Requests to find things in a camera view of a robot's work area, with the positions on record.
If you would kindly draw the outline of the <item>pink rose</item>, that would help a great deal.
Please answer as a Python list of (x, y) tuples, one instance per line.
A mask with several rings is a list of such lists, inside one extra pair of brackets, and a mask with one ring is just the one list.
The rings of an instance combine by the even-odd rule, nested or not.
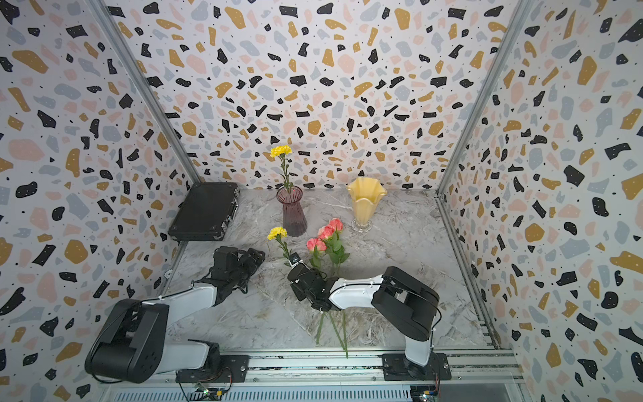
[[(327, 245), (319, 238), (311, 238), (306, 242), (308, 251), (311, 252), (310, 263), (312, 268), (321, 275), (323, 279), (326, 278), (326, 273), (322, 269), (322, 253), (327, 249)], [(316, 344), (320, 344), (320, 339), (323, 331), (325, 315), (321, 315), (320, 322), (316, 331)]]
[[(327, 245), (327, 249), (325, 250), (325, 253), (328, 255), (329, 259), (330, 259), (329, 253), (332, 251), (332, 246), (331, 246), (331, 241), (330, 241), (330, 238), (332, 237), (332, 235), (333, 235), (333, 230), (329, 226), (329, 223), (324, 228), (322, 228), (320, 230), (320, 232), (318, 233), (318, 238), (323, 240), (324, 243)], [(338, 339), (338, 341), (340, 343), (340, 346), (343, 349), (343, 346), (341, 345), (342, 318), (341, 318), (341, 326), (339, 326), (338, 321), (335, 319), (335, 313), (328, 313), (328, 317), (330, 319), (331, 324), (333, 325), (333, 331), (334, 331), (335, 335), (337, 336), (337, 339)], [(345, 356), (348, 357), (348, 351), (345, 352), (344, 349), (343, 349), (343, 352), (345, 353)]]
[[(329, 222), (329, 226), (333, 230), (333, 235), (330, 238), (332, 251), (329, 253), (332, 266), (333, 266), (333, 268), (331, 269), (331, 273), (332, 273), (332, 276), (340, 276), (341, 265), (350, 256), (349, 253), (346, 253), (341, 239), (341, 234), (343, 232), (343, 222), (341, 221), (341, 219), (333, 218)], [(347, 329), (346, 329), (347, 319), (346, 319), (345, 312), (341, 312), (341, 318), (342, 318), (341, 345), (343, 346), (343, 349), (346, 352), (348, 351), (348, 335), (347, 335)]]

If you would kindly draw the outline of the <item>yellow carnation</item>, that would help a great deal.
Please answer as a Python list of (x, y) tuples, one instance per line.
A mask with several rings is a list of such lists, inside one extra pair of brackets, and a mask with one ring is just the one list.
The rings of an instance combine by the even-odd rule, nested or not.
[(281, 177), (283, 178), (283, 187), (286, 190), (286, 192), (288, 192), (288, 194), (291, 193), (292, 187), (293, 187), (293, 184), (291, 183), (291, 180), (290, 180), (289, 163), (287, 160), (287, 156), (290, 154), (292, 154), (292, 149), (288, 145), (273, 147), (273, 149), (271, 149), (271, 157), (273, 157), (274, 159), (280, 162)]
[(274, 227), (271, 232), (268, 234), (267, 239), (269, 241), (276, 241), (279, 248), (281, 249), (282, 255), (286, 260), (287, 266), (296, 266), (301, 263), (301, 258), (296, 253), (291, 253), (286, 238), (288, 237), (288, 232), (283, 227)]

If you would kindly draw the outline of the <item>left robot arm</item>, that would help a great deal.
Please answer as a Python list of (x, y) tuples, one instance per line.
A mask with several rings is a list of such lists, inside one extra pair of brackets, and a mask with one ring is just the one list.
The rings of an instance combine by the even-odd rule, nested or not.
[(266, 254), (222, 246), (214, 264), (190, 288), (148, 300), (123, 299), (112, 308), (85, 359), (85, 372), (101, 383), (141, 384), (174, 372), (180, 382), (215, 380), (224, 364), (217, 343), (167, 341), (167, 330), (194, 313), (222, 304), (234, 291), (247, 293)]

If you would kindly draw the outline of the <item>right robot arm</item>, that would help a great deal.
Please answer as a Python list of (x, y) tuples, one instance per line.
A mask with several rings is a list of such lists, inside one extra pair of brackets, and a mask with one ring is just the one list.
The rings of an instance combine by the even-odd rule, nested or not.
[(433, 352), (434, 327), (441, 320), (439, 295), (415, 277), (390, 266), (382, 275), (348, 280), (324, 277), (302, 261), (287, 276), (298, 301), (326, 313), (373, 308), (405, 336), (405, 358), (425, 367)]

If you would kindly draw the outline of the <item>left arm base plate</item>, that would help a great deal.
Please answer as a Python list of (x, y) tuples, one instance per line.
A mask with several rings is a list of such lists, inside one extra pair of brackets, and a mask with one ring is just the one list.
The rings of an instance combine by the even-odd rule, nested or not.
[(179, 370), (175, 382), (197, 383), (244, 383), (249, 368), (249, 355), (235, 354), (215, 357), (210, 363), (197, 370)]

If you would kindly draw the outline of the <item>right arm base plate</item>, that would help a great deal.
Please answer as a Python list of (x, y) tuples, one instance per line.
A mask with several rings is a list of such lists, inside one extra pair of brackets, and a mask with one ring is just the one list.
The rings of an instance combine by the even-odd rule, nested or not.
[(403, 353), (385, 353), (382, 355), (382, 365), (386, 381), (452, 379), (450, 364), (444, 353), (432, 352), (425, 366), (410, 362)]

